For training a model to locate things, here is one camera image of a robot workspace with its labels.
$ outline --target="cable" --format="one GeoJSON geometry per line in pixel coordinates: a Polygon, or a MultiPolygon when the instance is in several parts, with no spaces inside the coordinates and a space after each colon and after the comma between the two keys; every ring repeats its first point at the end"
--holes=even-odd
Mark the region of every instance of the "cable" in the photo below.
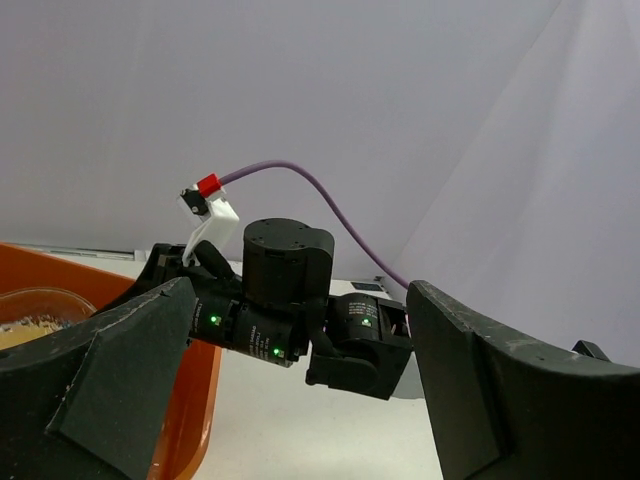
{"type": "Polygon", "coordinates": [[[356,230],[353,228],[353,225],[351,225],[349,220],[347,220],[347,218],[344,216],[344,214],[342,213],[342,211],[340,210],[336,202],[333,200],[333,198],[331,198],[331,195],[329,195],[329,192],[327,192],[327,190],[322,186],[320,181],[316,177],[314,177],[309,171],[305,170],[301,166],[296,165],[295,163],[292,163],[292,162],[284,161],[284,160],[266,160],[264,162],[255,163],[253,165],[249,165],[247,167],[241,168],[240,170],[237,170],[233,173],[225,175],[224,177],[221,177],[220,184],[222,186],[225,186],[232,182],[235,182],[236,180],[240,180],[241,178],[244,178],[247,175],[251,175],[252,173],[256,173],[261,170],[266,170],[268,168],[286,168],[289,170],[293,170],[294,172],[306,178],[309,181],[309,183],[311,183],[311,185],[313,185],[316,188],[316,190],[318,190],[320,195],[322,195],[322,198],[325,199],[325,201],[327,202],[327,204],[329,205],[333,213],[335,213],[336,217],[338,217],[338,220],[340,220],[340,223],[342,223],[344,228],[347,230],[347,232],[349,232],[349,234],[353,237],[356,243],[360,245],[360,247],[366,252],[367,255],[369,255],[371,260],[373,260],[376,263],[376,265],[378,265],[382,269],[384,273],[386,273],[393,280],[398,282],[400,286],[406,289],[409,288],[409,282],[407,282],[404,278],[398,275],[398,273],[396,273],[389,265],[387,265],[387,263],[384,260],[382,260],[371,249],[371,247],[369,247],[369,245],[367,245],[367,242],[358,234],[358,232],[356,232],[356,230]]]}

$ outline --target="plastic container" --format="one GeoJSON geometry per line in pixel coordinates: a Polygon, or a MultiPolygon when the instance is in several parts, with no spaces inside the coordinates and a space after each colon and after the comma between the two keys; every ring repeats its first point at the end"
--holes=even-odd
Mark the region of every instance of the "plastic container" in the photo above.
{"type": "MultiPolygon", "coordinates": [[[[99,309],[133,283],[130,278],[10,245],[0,244],[0,262],[6,272],[0,275],[0,295],[22,289],[61,289],[99,309]]],[[[211,434],[221,353],[221,349],[197,340],[186,351],[149,480],[186,480],[200,466],[211,434]]]]}

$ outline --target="orange bin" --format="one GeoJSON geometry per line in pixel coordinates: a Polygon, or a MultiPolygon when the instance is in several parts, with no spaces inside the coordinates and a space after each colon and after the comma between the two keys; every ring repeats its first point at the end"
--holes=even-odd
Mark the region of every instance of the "orange bin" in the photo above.
{"type": "MultiPolygon", "coordinates": [[[[9,272],[0,275],[0,295],[23,288],[60,288],[100,309],[133,283],[130,278],[10,245],[0,244],[0,262],[9,272]]],[[[221,353],[198,340],[185,352],[149,480],[186,480],[200,466],[209,445],[221,353]]]]}

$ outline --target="table surface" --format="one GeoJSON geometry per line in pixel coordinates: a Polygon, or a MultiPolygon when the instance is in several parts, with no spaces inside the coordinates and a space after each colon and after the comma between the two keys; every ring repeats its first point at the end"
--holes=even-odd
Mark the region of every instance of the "table surface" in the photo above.
{"type": "MultiPolygon", "coordinates": [[[[144,265],[59,256],[132,278],[144,265]]],[[[350,282],[332,282],[332,294],[350,291],[350,282]]],[[[209,449],[194,479],[442,478],[424,399],[310,387],[308,362],[285,369],[224,353],[209,449]]]]}

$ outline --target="white wall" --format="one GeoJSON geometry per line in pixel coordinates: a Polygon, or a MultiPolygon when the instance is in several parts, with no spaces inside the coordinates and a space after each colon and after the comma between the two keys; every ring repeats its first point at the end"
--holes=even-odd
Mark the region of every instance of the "white wall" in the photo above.
{"type": "Polygon", "coordinates": [[[639,48],[638,2],[563,0],[396,268],[640,366],[639,48]]]}
{"type": "MultiPolygon", "coordinates": [[[[283,158],[391,261],[558,2],[5,0],[0,240],[184,242],[181,188],[283,158]]],[[[380,273],[292,174],[229,195],[244,221],[330,229],[336,275],[380,273]]]]}

